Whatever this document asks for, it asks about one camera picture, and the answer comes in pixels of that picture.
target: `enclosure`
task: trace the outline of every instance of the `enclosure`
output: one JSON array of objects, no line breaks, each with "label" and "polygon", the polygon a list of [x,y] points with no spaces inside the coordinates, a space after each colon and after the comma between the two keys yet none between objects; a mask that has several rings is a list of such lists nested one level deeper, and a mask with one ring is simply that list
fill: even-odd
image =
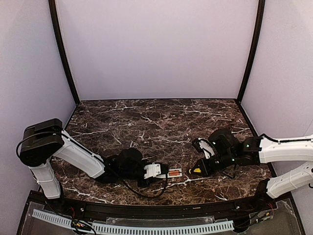
[{"label": "enclosure", "polygon": [[[52,158],[65,198],[90,207],[152,206],[152,215],[157,206],[203,205],[204,214],[208,205],[220,210],[252,197],[261,180],[302,164],[240,166],[235,179],[223,172],[187,174],[203,157],[192,140],[220,128],[240,141],[262,133],[313,134],[310,1],[23,0],[0,6],[1,211],[10,211],[1,215],[4,234],[17,231],[30,189],[38,189],[15,146],[27,126],[51,118],[96,154],[109,157],[133,147],[150,162],[183,171],[151,200]],[[127,182],[145,195],[164,185]],[[310,190],[304,186],[282,199],[292,207],[299,234],[313,230]],[[30,198],[42,199],[35,192]]]}]

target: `marble surface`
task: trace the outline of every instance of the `marble surface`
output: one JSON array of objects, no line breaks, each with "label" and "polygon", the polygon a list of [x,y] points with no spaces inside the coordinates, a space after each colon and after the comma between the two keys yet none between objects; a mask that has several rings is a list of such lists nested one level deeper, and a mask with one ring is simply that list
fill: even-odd
[{"label": "marble surface", "polygon": [[[67,131],[101,156],[134,147],[150,162],[187,171],[204,157],[191,141],[207,138],[222,127],[229,128],[240,141],[252,135],[237,105],[228,99],[83,101]],[[165,193],[151,200],[136,196],[124,185],[98,183],[63,160],[52,159],[51,164],[65,197],[121,205],[189,205],[238,199],[254,195],[259,181],[270,177],[266,164],[238,167],[235,179],[221,173],[209,178],[184,174],[175,181],[169,180]],[[148,188],[138,188],[133,181],[128,183],[151,196],[162,190],[164,181]]]}]

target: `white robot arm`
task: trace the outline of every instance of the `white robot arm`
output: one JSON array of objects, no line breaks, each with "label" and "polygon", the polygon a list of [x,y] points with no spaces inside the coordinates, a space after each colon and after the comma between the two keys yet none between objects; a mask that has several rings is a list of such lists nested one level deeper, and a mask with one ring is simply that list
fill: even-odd
[{"label": "white robot arm", "polygon": [[47,199],[60,198],[62,191],[50,165],[52,156],[67,161],[104,184],[133,179],[138,186],[147,186],[158,179],[182,176],[181,169],[169,170],[165,164],[148,163],[134,148],[102,158],[75,141],[56,118],[27,127],[17,146],[17,155],[31,169]]},{"label": "white robot arm", "polygon": [[271,198],[313,183],[313,135],[273,141],[264,137],[260,147],[260,163],[307,161],[298,168],[268,181],[267,194]]},{"label": "white robot arm", "polygon": [[190,174],[207,177],[217,171],[224,170],[230,165],[258,165],[278,161],[307,161],[300,167],[279,177],[266,179],[262,184],[265,193],[271,198],[313,183],[313,135],[301,138],[274,140],[266,135],[249,137],[239,142],[229,130],[219,129],[208,138],[209,148],[202,144],[201,138],[193,141],[194,147],[206,153],[215,150],[208,158],[199,159],[189,170]]}]

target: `lavender wall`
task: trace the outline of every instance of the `lavender wall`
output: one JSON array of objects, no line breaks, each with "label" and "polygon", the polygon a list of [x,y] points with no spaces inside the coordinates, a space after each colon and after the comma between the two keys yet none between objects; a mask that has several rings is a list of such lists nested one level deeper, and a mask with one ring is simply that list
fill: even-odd
[{"label": "lavender wall", "polygon": [[15,154],[36,122],[67,122],[74,101],[58,54],[48,1],[0,1],[0,234],[12,235],[38,186]]},{"label": "lavender wall", "polygon": [[[274,138],[313,134],[313,4],[266,2],[243,107],[257,132]],[[274,163],[281,175],[303,162]],[[307,234],[312,234],[312,190],[292,192]]]},{"label": "lavender wall", "polygon": [[57,0],[81,100],[235,98],[257,0]]}]

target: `black cable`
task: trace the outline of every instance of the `black cable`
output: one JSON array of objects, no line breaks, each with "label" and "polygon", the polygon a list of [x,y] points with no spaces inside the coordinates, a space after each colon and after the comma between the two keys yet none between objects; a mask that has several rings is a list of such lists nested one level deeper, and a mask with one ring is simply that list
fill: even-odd
[{"label": "black cable", "polygon": [[203,150],[204,150],[205,152],[207,152],[208,154],[210,154],[210,157],[212,157],[212,153],[210,153],[209,150],[207,150],[207,149],[205,149],[205,148],[203,148]]},{"label": "black cable", "polygon": [[199,140],[199,141],[206,142],[209,146],[211,146],[210,143],[209,143],[206,139],[202,139],[202,138],[201,138],[201,139],[198,139],[198,140]]},{"label": "black cable", "polygon": [[137,191],[135,191],[134,189],[132,189],[124,179],[122,179],[108,164],[105,164],[103,160],[99,159],[97,156],[94,156],[97,160],[99,160],[100,162],[103,163],[103,165],[115,176],[117,177],[131,192],[133,192],[134,194],[140,196],[140,197],[143,197],[143,198],[147,198],[147,199],[156,199],[156,198],[159,198],[166,190],[166,186],[167,186],[167,183],[168,183],[168,176],[167,176],[167,173],[165,174],[165,183],[164,183],[164,187],[161,191],[161,193],[159,193],[158,195],[156,196],[147,196],[147,195],[143,195]]},{"label": "black cable", "polygon": [[253,223],[251,223],[251,224],[248,224],[248,225],[246,225],[246,226],[242,226],[242,227],[235,227],[235,229],[244,229],[244,228],[249,228],[250,226],[252,226],[252,225],[254,225],[254,224],[256,224],[257,222],[256,221],[254,221]]},{"label": "black cable", "polygon": [[258,211],[254,216],[252,216],[251,218],[249,218],[249,219],[246,220],[245,222],[243,222],[243,223],[237,225],[236,228],[238,228],[238,227],[241,226],[241,225],[244,225],[245,223],[249,222],[249,221],[252,220],[253,218],[257,217],[258,214],[261,213],[261,212],[264,211],[264,210],[265,210],[265,208],[263,208],[262,210]]},{"label": "black cable", "polygon": [[62,136],[64,136],[64,137],[66,137],[67,139],[69,138],[67,135],[63,134],[62,132],[57,132],[57,131],[43,131],[43,132],[40,132],[40,133],[35,133],[35,134],[31,135],[31,136],[26,137],[25,139],[21,140],[21,141],[18,143],[18,145],[16,146],[16,155],[17,155],[19,158],[21,158],[20,155],[19,155],[19,147],[20,147],[20,145],[21,145],[22,143],[24,143],[26,140],[29,140],[30,138],[33,138],[33,137],[39,136],[39,135],[44,135],[44,134],[57,134],[57,135],[62,135]]},{"label": "black cable", "polygon": [[[19,147],[22,143],[24,143],[26,140],[30,139],[30,138],[33,138],[35,136],[38,136],[38,135],[44,135],[44,134],[57,134],[57,135],[62,135],[64,136],[65,138],[69,139],[69,137],[65,134],[63,134],[62,132],[57,132],[57,131],[44,131],[44,132],[40,132],[40,133],[35,133],[31,136],[28,136],[26,137],[25,139],[21,140],[18,145],[16,146],[16,155],[20,158],[20,155],[19,155]],[[93,156],[94,158],[96,158],[97,160],[99,160],[110,172],[112,172],[113,175],[115,175],[131,192],[135,193],[136,195],[140,196],[140,197],[144,197],[144,198],[147,198],[147,199],[156,199],[156,198],[159,198],[166,190],[166,186],[167,186],[167,183],[168,183],[168,176],[167,176],[167,173],[165,174],[165,184],[164,184],[164,188],[162,189],[161,193],[156,195],[156,196],[146,196],[146,195],[143,195],[135,190],[133,190],[113,169],[110,168],[110,166],[108,166],[107,164],[104,163],[103,160],[101,160],[100,158],[98,158],[97,156]]]},{"label": "black cable", "polygon": [[275,142],[275,143],[289,143],[289,142],[299,142],[299,141],[311,141],[311,139],[298,139],[298,140],[282,140],[282,141],[279,141],[279,140],[275,140],[271,137],[269,137],[268,135],[266,134],[262,134],[260,135],[259,137],[265,137],[267,138],[268,140],[272,141],[272,142]]},{"label": "black cable", "polygon": [[[62,218],[66,218],[64,215],[62,215],[62,214],[56,212],[56,211],[52,208],[52,206],[51,206],[47,201],[46,201],[45,203],[46,203],[46,205],[52,210],[52,212],[54,212],[55,214],[57,214],[58,216],[60,216],[60,217],[62,217]],[[83,220],[80,220],[80,219],[74,219],[74,217],[72,216],[72,217],[71,217],[71,223],[73,223],[73,222],[74,222],[75,224],[77,224],[77,223],[84,224],[85,226],[87,226],[88,228],[90,228],[90,230],[93,231],[93,233],[94,233],[95,235],[97,235],[97,232],[96,232],[95,229],[92,227],[92,225],[88,224],[86,221],[83,221]],[[79,234],[79,235],[84,234],[84,233],[81,233],[80,231],[78,231],[78,228],[77,228],[77,226],[74,226],[75,233],[77,233],[77,234]]]}]

